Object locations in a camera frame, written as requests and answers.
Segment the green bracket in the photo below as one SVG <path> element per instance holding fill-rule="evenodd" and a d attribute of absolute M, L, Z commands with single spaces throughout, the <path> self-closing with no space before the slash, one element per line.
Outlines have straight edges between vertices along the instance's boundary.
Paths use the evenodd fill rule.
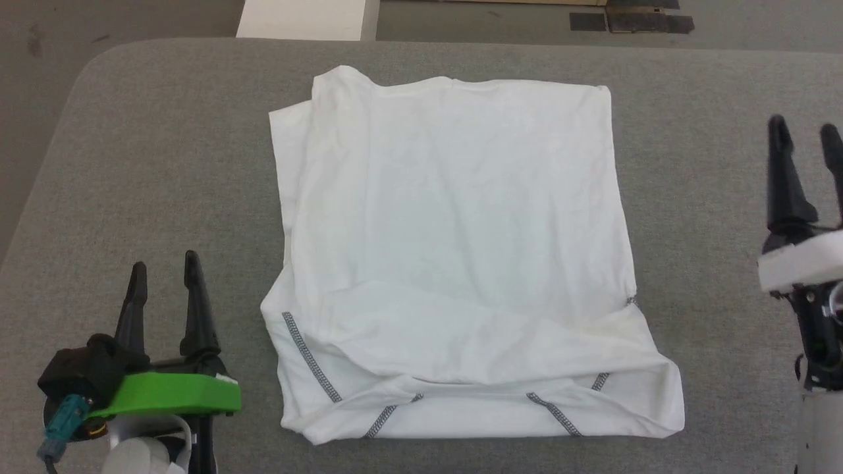
<path fill-rule="evenodd" d="M 88 418 L 115 415 L 207 415 L 240 411 L 240 387 L 204 374 L 144 372 L 123 379 L 107 408 Z"/>

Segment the black object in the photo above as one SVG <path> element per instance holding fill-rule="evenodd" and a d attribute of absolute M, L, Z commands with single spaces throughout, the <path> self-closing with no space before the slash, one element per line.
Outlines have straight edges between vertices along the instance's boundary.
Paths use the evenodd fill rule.
<path fill-rule="evenodd" d="M 627 13 L 607 8 L 606 19 L 612 33 L 674 33 L 687 35 L 694 30 L 690 16 L 664 13 Z"/>
<path fill-rule="evenodd" d="M 185 255 L 185 287 L 187 288 L 187 328 L 179 352 L 185 357 L 220 353 L 217 330 L 211 319 L 211 300 L 205 288 L 205 276 L 199 256 L 193 250 Z"/>
<path fill-rule="evenodd" d="M 837 207 L 840 209 L 840 221 L 843 223 L 843 140 L 840 139 L 837 127 L 830 123 L 826 123 L 819 130 L 819 137 L 823 142 L 825 167 L 835 178 Z"/>
<path fill-rule="evenodd" d="M 607 7 L 655 7 L 679 9 L 679 0 L 608 0 Z"/>
<path fill-rule="evenodd" d="M 763 253 L 786 245 L 797 245 L 824 230 L 814 223 L 819 220 L 817 209 L 805 198 L 802 183 L 793 163 L 793 141 L 782 116 L 773 116 L 768 124 L 770 149 L 767 171 L 767 229 L 770 236 Z M 820 137 L 826 167 L 835 177 L 837 200 L 843 212 L 843 143 L 836 127 L 825 125 Z M 797 285 L 789 293 L 773 292 L 772 296 L 790 302 L 799 323 L 808 373 L 805 387 L 843 390 L 843 326 L 836 318 L 828 317 L 824 305 L 838 282 Z"/>
<path fill-rule="evenodd" d="M 129 288 L 120 309 L 114 338 L 134 353 L 143 354 L 143 306 L 147 303 L 147 266 L 139 261 L 132 267 Z"/>
<path fill-rule="evenodd" d="M 187 288 L 187 322 L 185 337 L 179 345 L 182 357 L 150 363 L 144 353 L 143 306 L 147 301 L 147 268 L 139 261 L 132 267 L 132 275 L 123 299 L 120 318 L 114 337 L 94 334 L 85 347 L 62 349 L 56 353 L 38 386 L 47 395 L 44 424 L 52 419 L 58 404 L 69 394 L 89 399 L 93 409 L 107 407 L 128 374 L 146 371 L 224 374 L 228 375 L 219 354 L 221 348 L 214 328 L 211 300 L 199 256 L 188 250 L 185 254 L 185 287 Z M 212 416 L 182 416 L 196 435 L 191 450 L 191 474 L 216 474 L 213 456 Z M 95 439 L 107 433 L 105 420 L 88 420 L 73 434 L 72 441 Z M 166 438 L 171 433 L 149 433 L 151 437 Z"/>
<path fill-rule="evenodd" d="M 569 13 L 571 31 L 606 31 L 606 15 L 602 13 Z"/>
<path fill-rule="evenodd" d="M 49 457 L 44 461 L 44 467 L 47 469 L 47 474 L 58 474 L 56 472 L 56 464 Z"/>

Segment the robotic arm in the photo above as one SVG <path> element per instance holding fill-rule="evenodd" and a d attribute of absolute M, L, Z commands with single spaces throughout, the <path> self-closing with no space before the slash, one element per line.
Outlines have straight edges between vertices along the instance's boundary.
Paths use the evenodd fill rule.
<path fill-rule="evenodd" d="M 85 347 L 56 353 L 38 386 L 47 395 L 46 439 L 38 456 L 56 472 L 67 442 L 109 435 L 102 474 L 217 474 L 212 420 L 240 410 L 240 388 L 228 375 L 211 316 L 199 256 L 185 255 L 188 293 L 179 358 L 150 362 L 144 352 L 147 269 L 132 277 L 113 337 L 95 334 Z"/>
<path fill-rule="evenodd" d="M 799 182 L 784 118 L 770 119 L 769 135 L 770 236 L 758 274 L 764 291 L 791 304 L 802 336 L 804 361 L 800 356 L 796 362 L 803 387 L 795 472 L 837 473 L 843 466 L 843 225 L 816 225 L 819 216 Z M 843 215 L 843 140 L 830 124 L 820 137 Z"/>

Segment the gray stitching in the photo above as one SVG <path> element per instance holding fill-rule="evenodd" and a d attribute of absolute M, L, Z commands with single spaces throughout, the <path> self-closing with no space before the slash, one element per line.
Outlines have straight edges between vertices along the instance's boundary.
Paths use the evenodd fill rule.
<path fill-rule="evenodd" d="M 609 372 L 601 372 L 597 375 L 597 379 L 594 379 L 594 383 L 591 385 L 591 390 L 593 391 L 601 391 L 603 389 L 603 384 L 606 383 L 606 379 L 609 378 Z"/>
<path fill-rule="evenodd" d="M 410 403 L 416 403 L 422 398 L 424 398 L 423 393 L 416 393 L 416 396 L 414 396 L 413 399 L 410 400 Z M 384 408 L 380 415 L 378 415 L 378 419 L 376 419 L 374 423 L 372 423 L 372 427 L 366 432 L 366 434 L 363 435 L 363 438 L 374 438 L 375 435 L 378 434 L 378 431 L 380 431 L 380 429 L 384 427 L 384 423 L 386 423 L 386 420 L 388 420 L 389 417 L 392 416 L 392 412 L 394 412 L 397 407 L 398 405 L 389 405 L 388 407 Z"/>
<path fill-rule="evenodd" d="M 287 323 L 287 329 L 290 331 L 290 336 L 293 337 L 293 342 L 296 343 L 298 351 L 302 354 L 304 362 L 306 362 L 308 367 L 310 367 L 310 372 L 312 372 L 314 377 L 316 377 L 316 381 L 319 382 L 319 385 L 322 385 L 322 390 L 328 394 L 328 397 L 334 403 L 341 401 L 342 397 L 334 389 L 334 386 L 330 384 L 328 378 L 325 377 L 325 373 L 322 372 L 322 369 L 320 369 L 319 365 L 316 363 L 314 355 L 310 353 L 310 349 L 308 349 L 307 345 L 304 344 L 304 339 L 302 338 L 302 334 L 298 332 L 298 327 L 296 326 L 296 321 L 293 319 L 293 315 L 287 312 L 282 314 L 284 316 L 284 322 Z"/>
<path fill-rule="evenodd" d="M 562 411 L 558 407 L 556 407 L 556 405 L 540 399 L 539 396 L 536 395 L 534 392 L 528 393 L 527 398 L 529 398 L 531 402 L 541 405 L 544 408 L 547 408 L 550 414 L 553 415 L 554 418 L 556 418 L 556 421 L 559 422 L 559 424 L 561 424 L 565 428 L 565 430 L 567 430 L 568 434 L 570 434 L 571 436 L 583 436 L 583 434 L 579 432 L 577 427 L 574 426 L 574 423 L 571 423 L 571 420 L 569 420 L 568 417 L 566 417 L 565 414 L 562 413 Z"/>

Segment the black tile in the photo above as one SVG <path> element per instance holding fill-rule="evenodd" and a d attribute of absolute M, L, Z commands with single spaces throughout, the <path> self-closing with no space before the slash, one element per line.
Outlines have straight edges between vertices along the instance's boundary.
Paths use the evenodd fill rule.
<path fill-rule="evenodd" d="M 679 9 L 679 0 L 609 0 L 607 7 L 656 7 Z"/>
<path fill-rule="evenodd" d="M 602 13 L 570 13 L 571 31 L 606 31 Z"/>
<path fill-rule="evenodd" d="M 613 33 L 677 33 L 687 35 L 694 29 L 690 16 L 664 13 L 607 13 Z"/>

